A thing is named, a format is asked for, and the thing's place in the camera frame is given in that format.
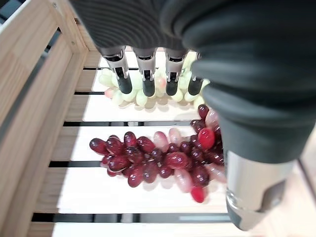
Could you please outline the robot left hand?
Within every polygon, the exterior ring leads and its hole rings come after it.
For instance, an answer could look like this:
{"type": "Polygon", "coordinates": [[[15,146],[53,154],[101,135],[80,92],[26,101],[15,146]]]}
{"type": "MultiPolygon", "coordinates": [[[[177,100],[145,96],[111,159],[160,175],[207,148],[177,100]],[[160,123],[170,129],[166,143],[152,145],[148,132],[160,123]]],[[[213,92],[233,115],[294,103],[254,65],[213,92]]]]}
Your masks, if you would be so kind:
{"type": "Polygon", "coordinates": [[[218,115],[226,203],[241,230],[255,227],[283,198],[295,159],[316,122],[316,3],[313,0],[73,0],[95,47],[132,90],[131,46],[147,96],[154,54],[166,53],[166,92],[176,92],[189,50],[198,54],[189,90],[218,115]]]}

